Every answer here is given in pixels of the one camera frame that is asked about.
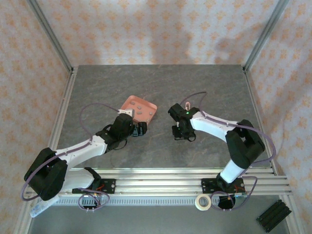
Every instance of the cable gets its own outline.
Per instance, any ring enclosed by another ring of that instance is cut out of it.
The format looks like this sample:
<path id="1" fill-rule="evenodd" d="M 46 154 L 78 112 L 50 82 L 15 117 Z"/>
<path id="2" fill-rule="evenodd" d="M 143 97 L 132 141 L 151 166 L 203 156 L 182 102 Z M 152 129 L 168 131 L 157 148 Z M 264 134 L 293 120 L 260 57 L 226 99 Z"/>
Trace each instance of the cable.
<path id="1" fill-rule="evenodd" d="M 86 191 L 86 192 L 97 193 L 97 194 L 102 194 L 102 195 L 107 196 L 107 200 L 106 200 L 103 204 L 101 204 L 100 199 L 97 200 L 97 198 L 96 198 L 94 195 L 92 195 L 92 194 L 84 194 L 84 195 L 82 195 L 82 196 L 78 199 L 78 206 L 79 206 L 80 209 L 82 209 L 82 210 L 84 210 L 84 211 L 89 211 L 89 208 L 84 208 L 84 207 L 80 204 L 80 201 L 81 201 L 81 200 L 83 199 L 83 197 L 86 196 L 86 195 L 92 197 L 92 199 L 95 201 L 95 203 L 98 204 L 98 206 L 97 206 L 96 208 L 92 208 L 92 211 L 93 211 L 93 212 L 96 211 L 96 210 L 98 210 L 98 209 L 101 209 L 101 208 L 102 208 L 103 206 L 105 206 L 105 205 L 109 202 L 109 200 L 110 200 L 109 195 L 108 195 L 107 193 L 105 193 L 105 192 L 102 192 L 102 191 L 95 191 L 95 190 L 90 190 L 90 189 L 84 189 L 84 188 L 78 188 L 78 189 L 83 190 L 83 191 Z"/>
<path id="2" fill-rule="evenodd" d="M 214 206 L 213 204 L 211 204 L 211 207 L 214 208 L 215 210 L 218 210 L 218 211 L 232 211 L 232 210 L 237 210 L 237 209 L 241 208 L 241 207 L 249 200 L 249 198 L 250 198 L 250 196 L 252 195 L 252 193 L 253 193 L 253 191 L 254 191 L 254 188 L 255 188 L 255 186 L 256 186 L 256 184 L 257 184 L 257 182 L 258 182 L 258 178 L 255 177 L 255 176 L 243 176 L 242 178 L 254 178 L 254 179 L 255 179 L 252 189 L 250 190 L 249 194 L 247 195 L 246 199 L 243 201 L 242 204 L 240 204 L 238 207 L 235 207 L 235 208 L 232 208 L 232 209 L 228 209 L 228 210 L 217 208 L 217 207 Z M 215 194 L 220 194 L 220 193 L 227 195 L 227 196 L 231 199 L 232 204 L 233 204 L 233 206 L 234 206 L 234 203 L 233 203 L 233 200 L 232 200 L 231 196 L 230 196 L 228 193 L 226 193 L 226 192 L 216 191 L 216 192 L 212 193 L 212 194 L 210 195 L 211 200 L 212 200 L 212 198 L 213 198 L 213 196 L 214 196 Z"/>
<path id="3" fill-rule="evenodd" d="M 44 162 L 43 164 L 41 164 L 40 166 L 38 166 L 38 167 L 29 175 L 29 177 L 26 179 L 26 181 L 25 181 L 25 183 L 24 183 L 24 185 L 23 185 L 23 187 L 22 187 L 22 189 L 21 189 L 20 197 L 21 197 L 21 199 L 22 199 L 23 201 L 31 201 L 31 200 L 34 200 L 34 199 L 36 199 L 37 197 L 39 197 L 39 195 L 33 196 L 33 197 L 31 197 L 31 198 L 25 198 L 25 197 L 24 197 L 24 192 L 25 192 L 25 189 L 26 189 L 27 185 L 29 184 L 29 182 L 32 180 L 32 178 L 35 176 L 35 174 L 36 174 L 38 171 L 40 171 L 44 166 L 46 166 L 47 164 L 49 164 L 49 163 L 52 162 L 53 160 L 57 159 L 58 157 L 61 157 L 61 156 L 63 156 L 63 155 L 70 154 L 70 153 L 73 153 L 73 152 L 75 152 L 75 151 L 81 150 L 81 149 L 83 149 L 83 148 L 85 148 L 85 147 L 87 147 L 88 145 L 91 144 L 91 142 L 92 142 L 92 140 L 93 140 L 93 135 L 92 135 L 92 134 L 90 133 L 90 131 L 84 126 L 84 124 L 83 124 L 83 122 L 82 122 L 82 114 L 83 114 L 84 110 L 85 110 L 87 107 L 91 106 L 91 105 L 102 105 L 102 106 L 106 106 L 106 107 L 108 107 L 108 108 L 110 108 L 110 109 L 112 109 L 112 110 L 118 112 L 117 109 L 115 109 L 115 108 L 113 108 L 113 107 L 111 107 L 111 106 L 109 106 L 109 105 L 107 105 L 107 104 L 105 104 L 105 103 L 94 102 L 94 103 L 91 103 L 91 104 L 89 104 L 89 105 L 84 106 L 84 107 L 82 108 L 82 110 L 80 111 L 79 123 L 80 123 L 81 127 L 83 128 L 83 130 L 84 130 L 86 133 L 88 133 L 88 134 L 90 135 L 90 141 L 87 142 L 86 144 L 80 146 L 80 147 L 77 147 L 77 148 L 75 148 L 75 149 L 69 150 L 69 151 L 67 151 L 67 152 L 63 152 L 63 153 L 61 153 L 61 154 L 59 154 L 59 155 L 55 155 L 55 156 L 53 156 L 52 158 L 50 158 L 49 160 L 45 161 L 45 162 Z"/>
<path id="4" fill-rule="evenodd" d="M 206 91 L 202 91 L 202 92 L 194 93 L 194 94 L 191 94 L 191 95 L 187 96 L 186 98 L 184 98 L 184 99 L 182 100 L 182 102 L 180 102 L 180 106 L 181 106 L 181 105 L 183 104 L 183 102 L 185 102 L 187 99 L 189 99 L 190 97 L 193 97 L 193 96 L 195 96 L 195 95 L 198 95 L 198 94 L 205 94 L 205 96 L 206 96 L 207 92 L 206 92 Z"/>

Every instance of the patterned wallpaper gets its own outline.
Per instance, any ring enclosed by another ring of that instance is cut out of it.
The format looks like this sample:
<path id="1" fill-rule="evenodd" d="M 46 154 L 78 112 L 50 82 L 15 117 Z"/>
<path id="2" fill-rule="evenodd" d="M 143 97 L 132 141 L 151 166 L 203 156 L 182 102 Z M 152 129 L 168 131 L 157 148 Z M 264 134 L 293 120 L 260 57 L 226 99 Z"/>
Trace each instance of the patterned wallpaper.
<path id="1" fill-rule="evenodd" d="M 276 143 L 307 232 L 312 233 L 312 8 L 292 0 L 251 74 L 264 126 Z"/>
<path id="2" fill-rule="evenodd" d="M 23 177 L 46 147 L 68 77 L 25 0 L 0 4 L 0 233 L 13 232 Z"/>
<path id="3" fill-rule="evenodd" d="M 277 2 L 39 0 L 73 66 L 243 64 Z"/>

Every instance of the tape roll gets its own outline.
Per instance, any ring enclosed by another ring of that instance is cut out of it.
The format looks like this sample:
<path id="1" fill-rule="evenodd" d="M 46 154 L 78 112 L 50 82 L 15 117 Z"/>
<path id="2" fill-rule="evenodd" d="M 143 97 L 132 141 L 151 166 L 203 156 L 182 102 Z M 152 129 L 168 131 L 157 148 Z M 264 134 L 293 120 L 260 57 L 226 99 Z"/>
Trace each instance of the tape roll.
<path id="1" fill-rule="evenodd" d="M 208 205 L 207 206 L 202 206 L 199 204 L 199 200 L 204 197 L 208 200 Z M 195 199 L 195 206 L 197 209 L 199 209 L 200 211 L 206 211 L 211 207 L 211 199 L 207 194 L 200 194 L 196 197 Z"/>

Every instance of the white plastic piece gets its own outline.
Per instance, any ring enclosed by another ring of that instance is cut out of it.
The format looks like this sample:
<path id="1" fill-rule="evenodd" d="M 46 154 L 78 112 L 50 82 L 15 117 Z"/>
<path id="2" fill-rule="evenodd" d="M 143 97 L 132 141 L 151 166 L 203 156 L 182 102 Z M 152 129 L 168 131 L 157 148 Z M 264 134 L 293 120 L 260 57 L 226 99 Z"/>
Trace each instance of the white plastic piece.
<path id="1" fill-rule="evenodd" d="M 206 116 L 209 116 L 219 121 L 223 121 L 223 122 L 227 122 L 231 124 L 237 124 L 237 122 L 235 121 L 227 121 L 218 117 L 211 116 L 205 112 L 204 114 Z M 235 128 L 235 127 L 229 127 L 227 125 L 215 123 L 211 120 L 208 120 L 201 114 L 201 112 L 197 112 L 196 114 L 193 115 L 191 119 L 191 125 L 195 130 L 209 133 L 217 138 L 220 138 L 221 140 L 225 142 L 226 142 L 225 135 L 227 134 L 227 132 Z"/>
<path id="2" fill-rule="evenodd" d="M 119 109 L 118 114 L 121 114 L 121 113 L 127 114 L 127 115 L 131 116 L 132 118 L 134 118 L 134 116 L 135 116 L 134 109 L 126 109 L 126 110 Z"/>
<path id="3" fill-rule="evenodd" d="M 200 203 L 199 203 L 199 200 L 201 198 L 205 198 L 208 200 L 208 205 L 207 206 L 202 206 Z M 197 209 L 199 209 L 200 211 L 206 211 L 208 210 L 210 207 L 211 207 L 211 199 L 210 197 L 207 195 L 207 194 L 200 194 L 196 197 L 195 199 L 195 206 Z"/>
<path id="4" fill-rule="evenodd" d="M 60 197 L 56 195 L 55 197 L 51 198 L 48 201 L 40 201 L 38 202 L 34 208 L 30 211 L 30 216 L 32 218 L 38 216 L 42 212 L 44 212 L 46 209 L 48 209 L 50 206 L 52 206 L 54 203 L 58 202 L 60 200 Z"/>
<path id="5" fill-rule="evenodd" d="M 190 104 L 190 102 L 186 102 L 185 103 L 185 110 L 187 110 L 187 111 L 189 111 L 191 109 L 191 104 Z"/>
<path id="6" fill-rule="evenodd" d="M 78 171 L 67 171 L 62 190 L 72 190 L 74 188 L 88 188 L 94 180 L 93 175 L 86 169 Z"/>
<path id="7" fill-rule="evenodd" d="M 88 143 L 90 140 L 86 140 L 82 143 L 79 143 L 77 145 L 71 146 L 66 149 L 57 150 L 57 155 L 63 152 L 68 152 L 72 149 L 76 149 L 78 147 L 81 147 Z M 69 171 L 71 168 L 75 167 L 76 165 L 93 158 L 95 156 L 99 156 L 105 153 L 107 148 L 107 144 L 105 144 L 105 141 L 100 136 L 93 136 L 93 141 L 90 145 L 87 147 L 78 150 L 76 152 L 72 152 L 66 155 L 63 155 L 59 157 L 61 160 L 67 161 L 67 171 Z"/>
<path id="8" fill-rule="evenodd" d="M 220 173 L 220 176 L 227 183 L 232 183 L 243 171 L 244 171 L 243 168 L 240 168 L 232 160 L 230 160 Z"/>

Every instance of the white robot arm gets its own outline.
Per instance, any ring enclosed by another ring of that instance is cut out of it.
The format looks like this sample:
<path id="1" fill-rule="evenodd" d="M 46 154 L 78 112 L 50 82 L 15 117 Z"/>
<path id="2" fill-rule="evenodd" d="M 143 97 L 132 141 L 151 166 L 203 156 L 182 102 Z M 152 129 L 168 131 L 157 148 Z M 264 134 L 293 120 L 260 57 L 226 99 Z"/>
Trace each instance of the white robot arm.
<path id="1" fill-rule="evenodd" d="M 75 188 L 95 190 L 99 187 L 100 176 L 92 168 L 78 171 L 70 169 L 90 158 L 115 150 L 122 141 L 127 141 L 129 136 L 142 136 L 146 131 L 146 122 L 135 125 L 131 115 L 122 113 L 117 116 L 114 124 L 107 125 L 92 136 L 92 139 L 56 152 L 50 148 L 41 150 L 25 174 L 24 180 L 30 180 L 30 187 L 43 201 L 50 200 L 61 190 Z"/>
<path id="2" fill-rule="evenodd" d="M 194 141 L 196 139 L 194 131 L 198 130 L 209 133 L 227 143 L 231 160 L 216 178 L 218 186 L 223 191 L 244 170 L 248 169 L 265 150 L 265 146 L 257 133 L 239 127 L 232 127 L 232 125 L 252 127 L 248 120 L 244 119 L 241 122 L 227 121 L 204 112 L 204 115 L 209 116 L 211 119 L 228 123 L 228 125 L 224 125 L 207 119 L 198 108 L 193 107 L 187 111 L 179 104 L 172 106 L 168 113 L 176 121 L 176 125 L 172 127 L 176 140 L 186 139 Z"/>

